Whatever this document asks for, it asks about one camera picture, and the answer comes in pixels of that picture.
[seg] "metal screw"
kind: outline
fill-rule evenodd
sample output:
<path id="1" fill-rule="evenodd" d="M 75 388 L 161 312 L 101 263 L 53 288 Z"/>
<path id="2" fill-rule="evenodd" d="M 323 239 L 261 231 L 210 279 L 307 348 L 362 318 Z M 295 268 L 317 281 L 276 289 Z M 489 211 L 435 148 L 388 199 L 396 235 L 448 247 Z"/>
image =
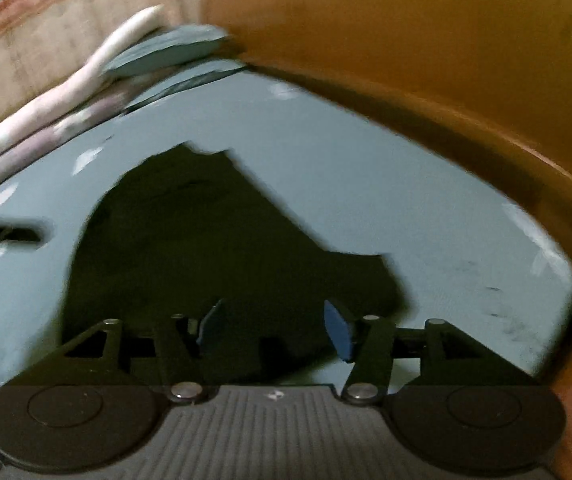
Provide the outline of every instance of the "metal screw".
<path id="1" fill-rule="evenodd" d="M 196 399 L 204 392 L 204 389 L 197 383 L 177 383 L 170 388 L 170 393 L 178 399 Z"/>
<path id="2" fill-rule="evenodd" d="M 346 388 L 346 394 L 355 400 L 373 399 L 379 392 L 378 387 L 370 383 L 354 383 Z"/>

